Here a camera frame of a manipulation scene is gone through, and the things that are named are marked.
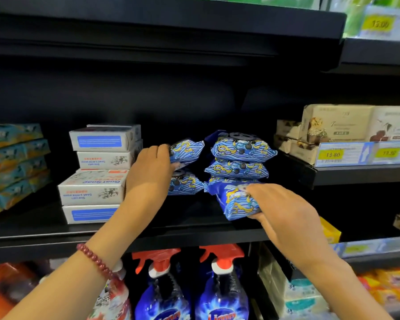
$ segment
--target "stack of blue packages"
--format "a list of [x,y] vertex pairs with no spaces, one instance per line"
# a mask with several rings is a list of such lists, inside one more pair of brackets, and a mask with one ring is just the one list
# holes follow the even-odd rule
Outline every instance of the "stack of blue packages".
[[204,148],[204,141],[195,142],[191,139],[184,139],[169,148],[171,163],[179,162],[180,168],[175,171],[171,178],[168,195],[190,195],[204,189],[204,184],[186,168],[188,164],[198,160]]
[[246,187],[268,177],[263,163],[276,156],[277,151],[257,136],[224,130],[211,134],[206,142],[213,143],[211,152],[215,160],[205,169],[212,176],[205,184],[205,192],[216,195],[228,220],[260,212]]

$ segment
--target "bracelet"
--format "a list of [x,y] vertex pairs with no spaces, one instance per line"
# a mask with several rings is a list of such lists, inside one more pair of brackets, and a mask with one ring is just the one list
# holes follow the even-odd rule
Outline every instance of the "bracelet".
[[96,255],[85,244],[82,244],[82,243],[77,245],[77,250],[84,253],[87,258],[90,258],[98,266],[99,270],[101,271],[101,273],[104,277],[106,277],[108,280],[112,280],[112,278],[114,276],[112,270],[109,269],[107,267],[107,265],[105,265],[102,262],[102,259],[99,258],[98,255]]

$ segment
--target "blue spray bottle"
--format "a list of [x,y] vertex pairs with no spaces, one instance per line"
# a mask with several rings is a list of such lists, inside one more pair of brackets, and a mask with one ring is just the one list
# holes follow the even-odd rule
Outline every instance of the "blue spray bottle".
[[197,302],[196,320],[247,320],[249,302],[232,263],[234,258],[244,257],[243,251],[236,244],[200,248],[206,249],[200,262],[204,262],[210,253],[217,258],[212,262],[213,277],[207,280]]
[[142,294],[135,308],[135,320],[190,320],[190,303],[170,273],[171,257],[181,249],[150,250],[132,253],[133,259],[141,259],[136,274],[142,270],[145,260],[152,259],[148,269],[151,285]]

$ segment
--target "forearm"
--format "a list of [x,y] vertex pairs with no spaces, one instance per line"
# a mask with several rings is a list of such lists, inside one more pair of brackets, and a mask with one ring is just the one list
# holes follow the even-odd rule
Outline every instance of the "forearm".
[[[113,268],[128,246],[139,235],[142,211],[124,202],[86,243],[103,262]],[[83,253],[76,252],[36,287],[5,320],[85,320],[104,288],[106,279]]]
[[311,267],[304,273],[341,320],[392,319],[342,259],[332,257],[328,263]]

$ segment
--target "hand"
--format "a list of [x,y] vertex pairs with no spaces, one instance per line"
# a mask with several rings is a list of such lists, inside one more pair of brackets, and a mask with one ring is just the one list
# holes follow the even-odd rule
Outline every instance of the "hand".
[[246,190],[262,211],[251,218],[261,222],[272,243],[304,274],[338,258],[317,211],[299,195],[277,184],[250,184]]
[[126,180],[126,198],[131,211],[140,211],[150,220],[159,211],[179,163],[170,163],[169,146],[144,148],[131,166]]

